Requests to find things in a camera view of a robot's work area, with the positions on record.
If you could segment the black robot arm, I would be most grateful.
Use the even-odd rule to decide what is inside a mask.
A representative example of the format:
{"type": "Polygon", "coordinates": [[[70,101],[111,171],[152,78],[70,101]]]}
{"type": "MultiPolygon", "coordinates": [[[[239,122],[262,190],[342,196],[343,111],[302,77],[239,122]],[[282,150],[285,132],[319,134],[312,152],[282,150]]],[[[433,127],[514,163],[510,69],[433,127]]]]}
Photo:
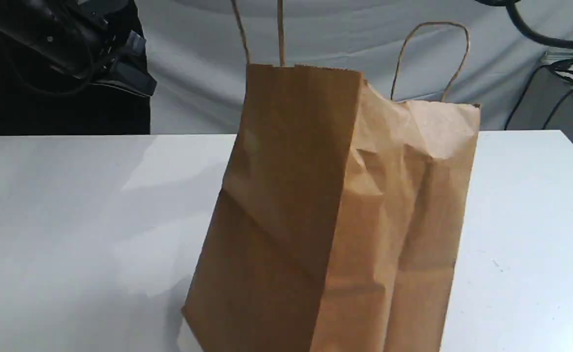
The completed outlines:
{"type": "Polygon", "coordinates": [[[19,82],[39,94],[70,96],[97,85],[153,96],[157,82],[140,63],[145,38],[134,30],[115,29],[107,19],[128,4],[127,0],[0,0],[0,47],[19,82]],[[79,84],[49,91],[28,83],[3,36],[36,51],[52,69],[79,84]]]}

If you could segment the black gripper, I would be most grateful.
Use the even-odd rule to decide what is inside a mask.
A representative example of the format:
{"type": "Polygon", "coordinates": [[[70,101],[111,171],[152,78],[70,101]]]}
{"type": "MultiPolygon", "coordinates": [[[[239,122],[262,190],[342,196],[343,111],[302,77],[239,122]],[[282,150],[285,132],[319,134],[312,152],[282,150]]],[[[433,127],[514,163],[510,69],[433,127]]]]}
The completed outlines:
{"type": "Polygon", "coordinates": [[[152,97],[157,81],[147,69],[146,39],[137,19],[125,11],[101,14],[72,10],[80,59],[72,69],[76,78],[91,77],[92,84],[120,89],[141,97],[152,97]]]}

